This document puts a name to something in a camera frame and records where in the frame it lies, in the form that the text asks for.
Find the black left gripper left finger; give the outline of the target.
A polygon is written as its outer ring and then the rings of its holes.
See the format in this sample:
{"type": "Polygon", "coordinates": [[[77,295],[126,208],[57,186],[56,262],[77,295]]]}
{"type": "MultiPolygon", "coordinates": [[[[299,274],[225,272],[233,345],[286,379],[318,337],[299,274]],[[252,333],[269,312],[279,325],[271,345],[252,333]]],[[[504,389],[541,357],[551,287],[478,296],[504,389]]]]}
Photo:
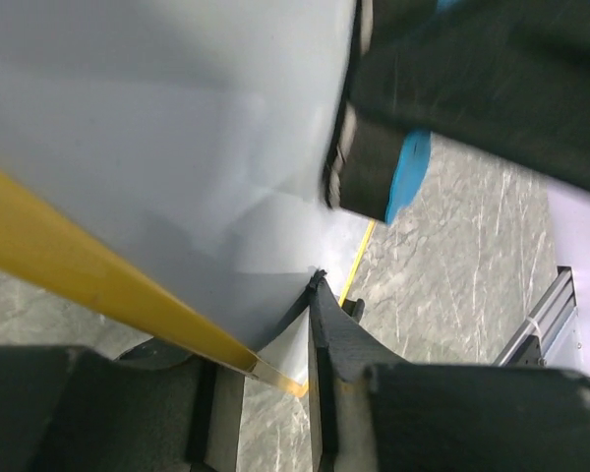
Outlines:
{"type": "Polygon", "coordinates": [[[0,471],[232,471],[243,389],[166,346],[0,346],[0,471]]]}

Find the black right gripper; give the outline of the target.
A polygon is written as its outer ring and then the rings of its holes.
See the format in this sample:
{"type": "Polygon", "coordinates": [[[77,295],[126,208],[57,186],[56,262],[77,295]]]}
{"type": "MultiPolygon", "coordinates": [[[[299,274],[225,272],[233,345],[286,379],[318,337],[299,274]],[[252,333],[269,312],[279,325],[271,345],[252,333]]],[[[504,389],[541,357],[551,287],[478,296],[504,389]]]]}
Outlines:
{"type": "MultiPolygon", "coordinates": [[[[590,1],[458,2],[369,51],[350,98],[590,193],[590,1]]],[[[327,205],[384,222],[405,137],[345,104],[327,205]]]]}

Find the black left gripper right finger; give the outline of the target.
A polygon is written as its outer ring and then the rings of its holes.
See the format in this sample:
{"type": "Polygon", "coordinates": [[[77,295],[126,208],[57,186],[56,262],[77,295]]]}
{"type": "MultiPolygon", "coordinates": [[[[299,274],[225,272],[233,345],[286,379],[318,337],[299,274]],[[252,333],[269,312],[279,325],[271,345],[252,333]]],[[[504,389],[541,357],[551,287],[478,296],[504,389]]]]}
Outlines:
{"type": "Polygon", "coordinates": [[[537,364],[410,363],[308,285],[317,471],[590,471],[590,378],[537,364]]]}

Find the yellow framed whiteboard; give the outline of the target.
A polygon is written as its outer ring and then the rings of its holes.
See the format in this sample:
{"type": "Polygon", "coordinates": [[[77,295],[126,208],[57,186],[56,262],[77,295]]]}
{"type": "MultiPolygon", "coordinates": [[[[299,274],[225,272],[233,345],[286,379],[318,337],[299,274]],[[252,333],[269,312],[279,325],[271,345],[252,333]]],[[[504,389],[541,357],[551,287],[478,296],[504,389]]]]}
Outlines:
{"type": "Polygon", "coordinates": [[[0,269],[301,396],[368,1],[0,1],[0,269]]]}

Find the black left stand foot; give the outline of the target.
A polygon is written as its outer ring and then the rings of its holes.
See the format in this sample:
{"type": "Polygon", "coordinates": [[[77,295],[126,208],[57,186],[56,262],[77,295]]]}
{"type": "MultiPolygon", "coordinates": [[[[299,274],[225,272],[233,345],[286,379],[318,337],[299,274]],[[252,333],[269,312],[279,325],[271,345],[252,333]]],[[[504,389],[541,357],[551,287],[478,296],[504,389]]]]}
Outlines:
{"type": "Polygon", "coordinates": [[[341,304],[341,309],[352,320],[359,324],[365,311],[365,301],[363,299],[350,300],[345,299],[341,304]]]}

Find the aluminium right side rail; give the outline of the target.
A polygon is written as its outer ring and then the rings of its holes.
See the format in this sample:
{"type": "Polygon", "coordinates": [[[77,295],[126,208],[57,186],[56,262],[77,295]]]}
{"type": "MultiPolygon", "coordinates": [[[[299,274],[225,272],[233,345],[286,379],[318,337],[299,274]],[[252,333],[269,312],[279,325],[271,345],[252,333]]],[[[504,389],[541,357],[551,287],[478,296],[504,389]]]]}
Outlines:
{"type": "Polygon", "coordinates": [[[582,368],[572,270],[558,275],[494,361],[496,366],[582,368]]]}

